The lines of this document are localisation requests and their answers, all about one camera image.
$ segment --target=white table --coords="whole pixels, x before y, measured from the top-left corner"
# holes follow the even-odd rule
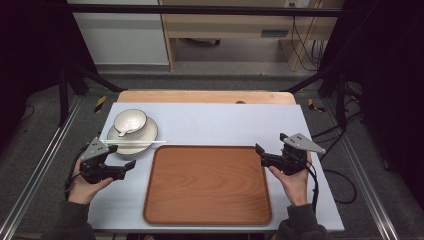
[[[302,133],[310,137],[302,110],[298,105],[280,104],[205,104],[205,103],[114,103],[106,120],[100,139],[106,139],[114,118],[126,109],[141,109],[154,119],[159,127],[157,140],[167,140],[169,145],[230,145],[254,146],[260,144],[267,152],[281,155],[283,143],[279,134],[291,136]],[[148,150],[123,156],[111,154],[106,163],[124,165],[137,160],[125,180],[115,181],[102,190],[92,201],[89,223],[96,231],[110,232],[267,232],[275,231],[287,219],[289,200],[281,183],[268,171],[267,181],[272,206],[272,219],[261,226],[199,226],[151,225],[142,218],[154,151]],[[317,219],[329,231],[343,231],[344,226],[337,211],[327,180],[315,153],[313,164],[319,182]],[[308,198],[312,201],[312,177],[308,183]]]

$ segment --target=sleeve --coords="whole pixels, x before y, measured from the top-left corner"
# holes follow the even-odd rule
[[[318,224],[312,205],[287,207],[289,219],[280,223],[278,240],[326,240],[331,239],[325,227]]]
[[[41,235],[42,240],[95,240],[94,231],[87,222],[90,205],[63,201],[59,216],[52,228]]]

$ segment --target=white chopstick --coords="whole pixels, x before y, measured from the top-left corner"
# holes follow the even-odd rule
[[[104,144],[152,144],[152,143],[166,143],[166,141],[141,141],[141,140],[100,140]]]

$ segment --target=brown wooden tray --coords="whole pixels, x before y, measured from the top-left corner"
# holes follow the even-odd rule
[[[255,148],[159,147],[143,217],[151,224],[267,224],[271,205]]]

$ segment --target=person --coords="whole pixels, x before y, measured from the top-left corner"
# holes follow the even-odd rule
[[[74,173],[79,171],[79,163]],[[308,171],[305,169],[293,175],[285,175],[276,167],[268,168],[281,182],[291,206],[287,207],[289,218],[280,223],[275,240],[321,240],[331,239],[327,230],[318,224],[312,205],[307,200]],[[74,180],[74,186],[67,201],[61,202],[57,222],[41,236],[42,240],[95,240],[94,231],[87,222],[90,202],[94,196],[113,181],[105,179],[97,184],[86,182],[81,176]]]

